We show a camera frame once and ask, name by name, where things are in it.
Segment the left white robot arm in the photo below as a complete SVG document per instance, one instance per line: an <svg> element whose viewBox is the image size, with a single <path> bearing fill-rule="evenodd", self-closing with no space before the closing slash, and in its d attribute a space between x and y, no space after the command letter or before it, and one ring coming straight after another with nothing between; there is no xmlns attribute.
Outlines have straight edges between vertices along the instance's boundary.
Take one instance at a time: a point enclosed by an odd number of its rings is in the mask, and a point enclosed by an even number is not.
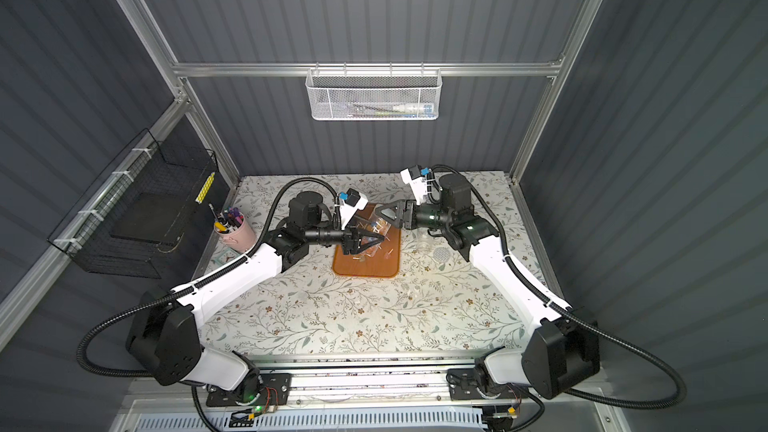
<svg viewBox="0 0 768 432"><path fill-rule="evenodd" d="M299 193L289 201L289 214L282 225L268 231L242 263L219 278L209 273L191 282L192 292L184 297L137 313L127 351L161 385L186 381L234 391L254 380L258 375L254 366L235 353L205 346L200 330L237 297L298 263L312 244L339 244L345 254L356 255L384 240L352 222L355 213L368 205L366 195L350 188L339 200L340 223L336 225L322 221L320 194Z"/></svg>

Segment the white jar lid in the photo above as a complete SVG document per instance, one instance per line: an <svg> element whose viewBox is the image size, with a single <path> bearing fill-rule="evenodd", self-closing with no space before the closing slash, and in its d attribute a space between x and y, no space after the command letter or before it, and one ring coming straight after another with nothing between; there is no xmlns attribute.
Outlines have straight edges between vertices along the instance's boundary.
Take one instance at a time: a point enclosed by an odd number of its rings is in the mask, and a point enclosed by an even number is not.
<svg viewBox="0 0 768 432"><path fill-rule="evenodd" d="M435 248L432 254L433 259L437 263L446 263L451 259L452 251L445 247Z"/></svg>

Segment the clear candy jar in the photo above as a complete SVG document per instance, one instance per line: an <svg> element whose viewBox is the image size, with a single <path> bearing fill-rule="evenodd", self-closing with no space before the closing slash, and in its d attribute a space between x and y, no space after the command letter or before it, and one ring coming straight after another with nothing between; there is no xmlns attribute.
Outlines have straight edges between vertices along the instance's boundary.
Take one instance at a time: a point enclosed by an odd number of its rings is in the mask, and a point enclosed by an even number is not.
<svg viewBox="0 0 768 432"><path fill-rule="evenodd" d="M360 218L359 225L374 234L386 238L390 231L391 224L377 213L373 212L368 217Z"/></svg>
<svg viewBox="0 0 768 432"><path fill-rule="evenodd" d="M428 231L418 230L414 233L414 252L429 253L432 250L434 238Z"/></svg>

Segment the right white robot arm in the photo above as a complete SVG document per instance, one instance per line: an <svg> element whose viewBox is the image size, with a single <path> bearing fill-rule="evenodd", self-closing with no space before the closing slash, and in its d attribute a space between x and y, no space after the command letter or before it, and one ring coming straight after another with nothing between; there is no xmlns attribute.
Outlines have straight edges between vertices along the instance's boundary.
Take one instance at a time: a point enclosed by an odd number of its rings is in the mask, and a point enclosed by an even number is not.
<svg viewBox="0 0 768 432"><path fill-rule="evenodd" d="M597 337L557 312L569 304L508 251L498 220L475 211L474 187L465 176L436 178L431 169L414 166L400 177L413 198L382 205L377 214L396 228L423 228L444 238L485 275L523 324L522 350L500 348L479 360L481 387L528 385L551 399L599 372Z"/></svg>

